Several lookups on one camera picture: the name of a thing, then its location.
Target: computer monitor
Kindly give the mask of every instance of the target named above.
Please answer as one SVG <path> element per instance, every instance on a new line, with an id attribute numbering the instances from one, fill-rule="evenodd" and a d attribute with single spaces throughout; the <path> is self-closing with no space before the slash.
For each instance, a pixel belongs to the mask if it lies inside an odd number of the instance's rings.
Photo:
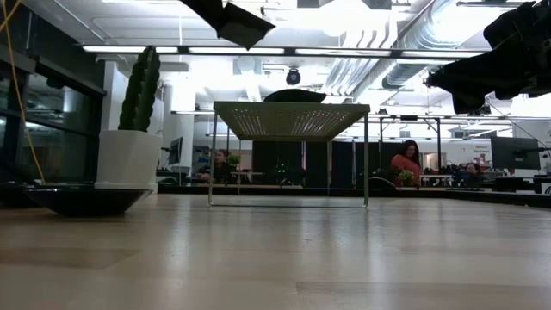
<path id="1" fill-rule="evenodd" d="M 491 137 L 495 169 L 540 170 L 536 139 Z"/>
<path id="2" fill-rule="evenodd" d="M 170 155 L 169 155 L 169 164 L 178 164 L 180 163 L 180 153 L 182 152 L 182 138 L 173 140 L 170 143 Z"/>

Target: woman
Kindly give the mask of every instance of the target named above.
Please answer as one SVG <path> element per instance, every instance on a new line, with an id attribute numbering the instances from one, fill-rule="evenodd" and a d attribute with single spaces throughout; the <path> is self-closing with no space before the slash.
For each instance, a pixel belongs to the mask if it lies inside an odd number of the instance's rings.
<path id="1" fill-rule="evenodd" d="M 421 164 L 419 163 L 419 147 L 413 140 L 407 140 L 402 144 L 399 153 L 390 163 L 391 169 L 411 171 L 413 173 L 413 185 L 421 184 Z"/>
<path id="2" fill-rule="evenodd" d="M 464 181 L 469 186 L 473 186 L 479 182 L 484 182 L 485 180 L 484 175 L 481 173 L 479 164 L 467 164 L 467 166 L 465 166 L 465 172 L 467 173 L 467 177 L 464 178 Z"/>
<path id="3" fill-rule="evenodd" d="M 232 167 L 227 163 L 229 155 L 229 152 L 226 150 L 218 150 L 216 152 L 216 159 L 214 160 L 214 181 L 217 183 L 227 183 L 232 176 Z M 197 178 L 210 180 L 210 177 L 210 164 L 197 171 Z"/>
<path id="4" fill-rule="evenodd" d="M 465 171 L 467 172 L 467 174 L 471 177 L 473 176 L 478 176 L 480 174 L 480 165 L 479 164 L 473 164 L 473 163 L 469 163 L 467 164 L 467 166 L 465 167 Z"/>

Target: security camera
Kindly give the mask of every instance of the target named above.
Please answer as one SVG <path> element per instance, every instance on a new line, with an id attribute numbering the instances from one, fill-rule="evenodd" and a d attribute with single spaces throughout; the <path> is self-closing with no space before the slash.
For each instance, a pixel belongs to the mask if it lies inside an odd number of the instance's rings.
<path id="1" fill-rule="evenodd" d="M 300 83 L 300 73 L 299 69 L 292 68 L 289 69 L 289 73 L 287 74 L 287 85 L 296 85 Z"/>

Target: glass wall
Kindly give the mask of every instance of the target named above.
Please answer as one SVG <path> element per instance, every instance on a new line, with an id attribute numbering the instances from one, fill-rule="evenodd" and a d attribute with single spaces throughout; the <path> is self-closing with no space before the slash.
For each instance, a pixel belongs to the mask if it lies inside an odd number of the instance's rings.
<path id="1" fill-rule="evenodd" d="M 0 148 L 3 147 L 3 136 L 6 133 L 6 118 L 0 116 Z"/>
<path id="2" fill-rule="evenodd" d="M 31 117 L 76 130 L 96 130 L 98 115 L 92 98 L 52 78 L 29 77 L 26 108 Z"/>
<path id="3" fill-rule="evenodd" d="M 13 79 L 0 64 L 0 155 L 40 179 L 29 137 L 47 183 L 88 183 L 96 178 L 100 96 L 88 96 L 59 79 L 19 71 L 27 121 Z"/>
<path id="4" fill-rule="evenodd" d="M 0 77 L 0 109 L 8 108 L 10 80 Z"/>
<path id="5" fill-rule="evenodd" d="M 84 136 L 27 122 L 19 163 L 38 176 L 27 134 L 48 182 L 94 181 L 90 143 Z"/>

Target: white planter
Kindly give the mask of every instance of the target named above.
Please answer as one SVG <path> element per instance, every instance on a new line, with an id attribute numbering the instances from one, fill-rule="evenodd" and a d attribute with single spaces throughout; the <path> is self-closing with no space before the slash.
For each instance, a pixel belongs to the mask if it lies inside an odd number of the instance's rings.
<path id="1" fill-rule="evenodd" d="M 151 189 L 163 137 L 133 130 L 106 130 L 100 133 L 97 160 L 97 189 Z"/>

